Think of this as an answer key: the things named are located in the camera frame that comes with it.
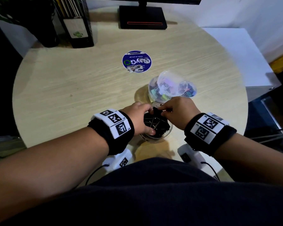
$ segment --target person's hand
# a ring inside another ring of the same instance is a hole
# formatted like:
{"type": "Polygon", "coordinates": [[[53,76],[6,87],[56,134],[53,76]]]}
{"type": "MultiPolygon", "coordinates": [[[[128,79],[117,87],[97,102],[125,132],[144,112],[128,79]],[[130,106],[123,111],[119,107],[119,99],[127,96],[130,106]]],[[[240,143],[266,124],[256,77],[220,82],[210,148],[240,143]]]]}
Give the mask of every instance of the person's hand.
{"type": "Polygon", "coordinates": [[[120,111],[124,112],[130,117],[134,125],[135,136],[143,133],[148,135],[155,135],[155,130],[144,124],[144,113],[148,111],[149,113],[153,114],[153,107],[150,104],[135,102],[132,105],[121,109],[120,111]]]}
{"type": "Polygon", "coordinates": [[[190,98],[183,97],[173,97],[158,109],[166,110],[161,115],[181,130],[185,129],[194,116],[201,113],[190,98]]]}

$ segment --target red accent strip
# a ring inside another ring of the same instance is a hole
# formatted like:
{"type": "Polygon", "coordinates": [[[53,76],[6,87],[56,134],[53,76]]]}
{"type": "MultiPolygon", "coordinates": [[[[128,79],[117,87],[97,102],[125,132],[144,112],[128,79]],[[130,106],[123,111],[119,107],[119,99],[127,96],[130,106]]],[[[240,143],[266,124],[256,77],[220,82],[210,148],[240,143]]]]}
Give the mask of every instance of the red accent strip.
{"type": "Polygon", "coordinates": [[[138,25],[162,25],[162,22],[132,22],[128,21],[127,24],[138,24],[138,25]]]}

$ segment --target person's left hand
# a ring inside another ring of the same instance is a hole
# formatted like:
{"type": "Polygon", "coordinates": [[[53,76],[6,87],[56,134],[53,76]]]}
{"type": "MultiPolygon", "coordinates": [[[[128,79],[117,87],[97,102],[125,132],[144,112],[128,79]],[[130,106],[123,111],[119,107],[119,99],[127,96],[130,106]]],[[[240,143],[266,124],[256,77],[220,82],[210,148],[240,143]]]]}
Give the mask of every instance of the person's left hand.
{"type": "Polygon", "coordinates": [[[153,114],[153,108],[150,104],[135,102],[132,105],[121,109],[120,111],[124,112],[130,117],[134,125],[135,136],[143,133],[148,135],[155,135],[155,130],[144,124],[144,113],[148,111],[149,113],[153,114]]]}

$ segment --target wristband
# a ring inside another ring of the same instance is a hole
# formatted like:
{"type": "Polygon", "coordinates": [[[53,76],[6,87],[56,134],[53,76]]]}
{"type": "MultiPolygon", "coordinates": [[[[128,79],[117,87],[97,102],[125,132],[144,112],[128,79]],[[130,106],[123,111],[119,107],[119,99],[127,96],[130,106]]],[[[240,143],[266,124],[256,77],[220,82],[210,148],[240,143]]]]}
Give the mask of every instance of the wristband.
{"type": "Polygon", "coordinates": [[[185,141],[196,151],[212,156],[235,133],[229,122],[213,113],[196,115],[186,126],[185,141]]]}
{"type": "Polygon", "coordinates": [[[134,136],[134,126],[130,117],[114,109],[94,114],[87,127],[94,129],[106,140],[109,156],[122,153],[134,136]]]}

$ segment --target light wood tabletop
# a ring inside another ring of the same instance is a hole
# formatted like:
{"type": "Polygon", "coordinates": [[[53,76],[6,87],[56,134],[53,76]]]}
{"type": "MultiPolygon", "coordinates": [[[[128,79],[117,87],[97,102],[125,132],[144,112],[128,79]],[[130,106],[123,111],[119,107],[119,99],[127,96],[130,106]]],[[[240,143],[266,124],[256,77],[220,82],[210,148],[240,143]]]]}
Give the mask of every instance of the light wood tabletop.
{"type": "MultiPolygon", "coordinates": [[[[14,83],[13,109],[27,147],[85,127],[93,114],[107,108],[149,102],[148,83],[168,69],[196,85],[193,100],[202,112],[213,112],[244,133],[246,90],[237,67],[214,38],[167,12],[166,30],[121,30],[116,10],[91,13],[94,47],[36,48],[24,57],[14,83]],[[122,57],[132,50],[151,57],[148,71],[130,73],[123,66],[122,57]]],[[[136,137],[130,144],[136,161],[154,156],[181,160],[177,148],[185,141],[183,131],[174,127],[161,143],[136,137]]]]}

